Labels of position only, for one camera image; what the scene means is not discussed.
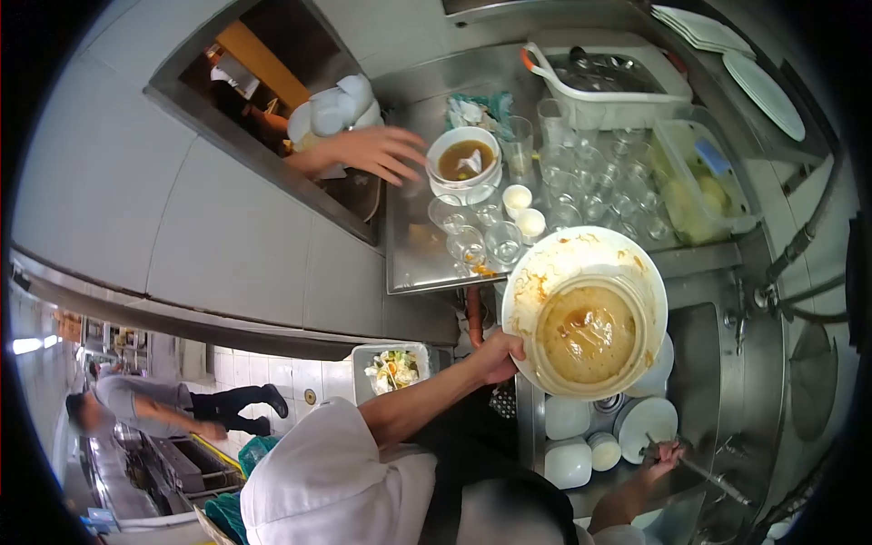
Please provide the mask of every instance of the apron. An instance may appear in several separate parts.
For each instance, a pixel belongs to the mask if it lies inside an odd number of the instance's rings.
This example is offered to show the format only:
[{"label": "apron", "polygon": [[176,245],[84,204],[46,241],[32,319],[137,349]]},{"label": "apron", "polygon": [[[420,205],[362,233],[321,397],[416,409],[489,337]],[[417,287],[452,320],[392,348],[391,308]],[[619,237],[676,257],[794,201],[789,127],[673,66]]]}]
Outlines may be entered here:
[{"label": "apron", "polygon": [[408,442],[436,456],[436,481],[419,545],[454,545],[460,526],[463,487],[500,480],[502,489],[534,503],[560,529],[567,545],[578,545],[569,498],[517,460],[518,430],[489,406],[495,385],[484,386],[433,419]]}]

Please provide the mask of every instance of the soup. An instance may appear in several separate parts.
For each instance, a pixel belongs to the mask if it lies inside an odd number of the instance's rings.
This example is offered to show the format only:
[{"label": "soup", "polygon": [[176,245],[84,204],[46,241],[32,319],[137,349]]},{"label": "soup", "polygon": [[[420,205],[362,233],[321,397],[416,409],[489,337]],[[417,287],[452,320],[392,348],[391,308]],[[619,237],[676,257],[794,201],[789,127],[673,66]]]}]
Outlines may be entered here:
[{"label": "soup", "polygon": [[542,310],[536,339],[564,379],[595,384],[616,376],[636,342],[636,322],[627,303],[600,286],[551,297]]},{"label": "soup", "polygon": [[[452,144],[439,157],[439,175],[450,181],[469,180],[483,173],[493,161],[494,150],[489,145],[479,140],[463,140]],[[478,172],[470,166],[470,162],[481,164]]]}]

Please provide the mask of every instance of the orange handle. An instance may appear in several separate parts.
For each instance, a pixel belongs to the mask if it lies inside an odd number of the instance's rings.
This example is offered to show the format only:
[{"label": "orange handle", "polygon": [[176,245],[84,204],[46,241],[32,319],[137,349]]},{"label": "orange handle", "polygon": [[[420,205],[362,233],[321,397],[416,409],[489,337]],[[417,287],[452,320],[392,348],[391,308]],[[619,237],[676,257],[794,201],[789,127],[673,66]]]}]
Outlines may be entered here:
[{"label": "orange handle", "polygon": [[521,47],[521,62],[524,63],[524,66],[527,66],[527,70],[533,71],[533,61],[530,60],[530,56],[527,54],[527,50]]}]

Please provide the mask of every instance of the black shoe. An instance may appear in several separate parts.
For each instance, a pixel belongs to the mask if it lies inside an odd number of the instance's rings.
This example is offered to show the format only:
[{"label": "black shoe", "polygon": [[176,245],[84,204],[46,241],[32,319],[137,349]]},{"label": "black shoe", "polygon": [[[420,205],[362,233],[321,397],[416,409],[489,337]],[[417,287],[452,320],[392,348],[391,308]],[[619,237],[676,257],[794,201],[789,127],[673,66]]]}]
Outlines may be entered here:
[{"label": "black shoe", "polygon": [[272,430],[269,429],[269,419],[267,417],[257,417],[255,419],[255,424],[257,425],[257,433],[255,433],[255,435],[266,437],[272,434]]},{"label": "black shoe", "polygon": [[264,393],[266,393],[264,403],[269,403],[269,406],[278,414],[278,418],[288,418],[288,403],[284,400],[276,385],[263,385],[262,388]]}]

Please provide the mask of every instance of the hand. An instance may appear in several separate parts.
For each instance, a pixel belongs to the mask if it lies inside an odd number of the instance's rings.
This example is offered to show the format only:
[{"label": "hand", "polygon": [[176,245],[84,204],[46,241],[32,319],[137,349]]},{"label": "hand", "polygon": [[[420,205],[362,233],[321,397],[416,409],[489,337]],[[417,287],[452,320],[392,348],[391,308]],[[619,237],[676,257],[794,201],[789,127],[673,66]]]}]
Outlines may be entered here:
[{"label": "hand", "polygon": [[[427,163],[426,157],[416,147],[426,147],[417,134],[395,126],[374,126],[359,131],[344,131],[322,141],[317,146],[301,152],[309,156],[303,162],[311,164],[312,175],[317,175],[326,167],[344,163],[373,173],[385,181],[401,186],[400,176],[418,181],[420,175],[401,159],[411,159],[420,165]],[[297,160],[288,159],[292,165]],[[306,167],[301,167],[306,174]]]},{"label": "hand", "polygon": [[675,469],[678,459],[685,455],[685,450],[680,445],[678,441],[657,443],[657,456],[660,460],[644,469],[652,482]]},{"label": "hand", "polygon": [[211,439],[213,441],[221,441],[227,438],[227,430],[217,422],[200,422],[196,433],[203,439]]},{"label": "hand", "polygon": [[466,361],[478,380],[486,385],[494,385],[518,372],[509,354],[518,359],[527,359],[524,340],[509,335],[500,327]]}]

